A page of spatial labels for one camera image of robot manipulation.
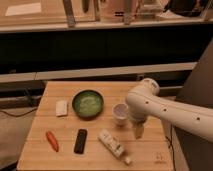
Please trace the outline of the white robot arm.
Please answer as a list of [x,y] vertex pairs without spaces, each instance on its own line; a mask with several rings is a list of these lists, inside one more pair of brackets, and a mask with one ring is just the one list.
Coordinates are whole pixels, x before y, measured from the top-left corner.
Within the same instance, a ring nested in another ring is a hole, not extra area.
[[155,80],[145,78],[128,91],[125,101],[134,126],[141,127],[151,115],[213,142],[213,109],[159,97],[159,90]]

